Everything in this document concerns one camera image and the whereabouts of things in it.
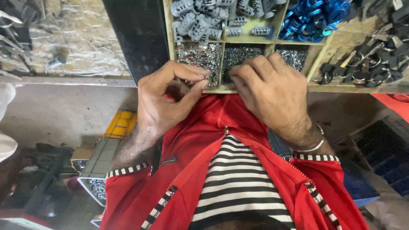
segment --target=black and white striped shirt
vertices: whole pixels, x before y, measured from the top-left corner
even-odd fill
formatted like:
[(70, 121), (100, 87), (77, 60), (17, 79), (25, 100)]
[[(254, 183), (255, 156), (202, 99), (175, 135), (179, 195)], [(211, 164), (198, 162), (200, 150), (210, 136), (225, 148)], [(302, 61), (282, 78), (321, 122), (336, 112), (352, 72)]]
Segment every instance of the black and white striped shirt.
[(248, 146), (226, 135), (209, 164), (190, 229), (203, 229), (249, 213), (269, 216), (295, 229), (273, 181)]

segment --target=yellow object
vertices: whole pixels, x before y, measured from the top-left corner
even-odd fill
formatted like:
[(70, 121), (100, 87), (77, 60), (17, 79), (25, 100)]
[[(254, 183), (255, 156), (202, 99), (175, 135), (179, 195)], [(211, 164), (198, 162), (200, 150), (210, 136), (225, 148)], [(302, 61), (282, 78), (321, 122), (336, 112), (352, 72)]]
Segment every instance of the yellow object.
[(137, 114), (135, 112), (118, 110), (103, 137), (125, 139), (133, 131), (136, 120)]

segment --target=silver bangle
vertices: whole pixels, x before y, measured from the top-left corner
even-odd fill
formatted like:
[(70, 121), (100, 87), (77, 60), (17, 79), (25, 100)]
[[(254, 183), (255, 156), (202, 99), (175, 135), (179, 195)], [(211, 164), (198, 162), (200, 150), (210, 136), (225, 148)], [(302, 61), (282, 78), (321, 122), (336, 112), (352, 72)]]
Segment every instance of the silver bangle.
[[(318, 128), (321, 130), (321, 134), (324, 135), (324, 130), (322, 130), (321, 126), (319, 124), (316, 124), (318, 126)], [(322, 139), (317, 146), (315, 146), (312, 149), (309, 150), (298, 150), (298, 149), (294, 149), (294, 151), (300, 152), (300, 153), (306, 153), (306, 152), (312, 152), (315, 151), (317, 149), (319, 149), (321, 147), (321, 145), (324, 143), (324, 139)]]

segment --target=hand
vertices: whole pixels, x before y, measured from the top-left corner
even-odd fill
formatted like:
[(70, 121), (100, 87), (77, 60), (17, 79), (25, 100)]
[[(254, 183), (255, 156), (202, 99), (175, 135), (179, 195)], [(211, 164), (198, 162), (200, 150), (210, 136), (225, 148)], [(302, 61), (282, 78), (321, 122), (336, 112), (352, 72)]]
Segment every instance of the hand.
[[(138, 135), (156, 142), (169, 129), (184, 120), (209, 84), (210, 71), (192, 65), (168, 61), (155, 73), (138, 82)], [(180, 101), (164, 96), (175, 77), (196, 84)]]
[(250, 58), (230, 77), (246, 107), (284, 140), (307, 149), (320, 142), (319, 135), (305, 138), (315, 131), (307, 114), (307, 79), (278, 53)]

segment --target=black panel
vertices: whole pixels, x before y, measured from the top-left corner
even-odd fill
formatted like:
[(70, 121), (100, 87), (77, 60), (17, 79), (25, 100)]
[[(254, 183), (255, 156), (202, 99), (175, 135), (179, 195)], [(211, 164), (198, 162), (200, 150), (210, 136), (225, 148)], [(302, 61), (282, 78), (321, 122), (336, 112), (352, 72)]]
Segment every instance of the black panel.
[(169, 60), (161, 0), (103, 0), (136, 85)]

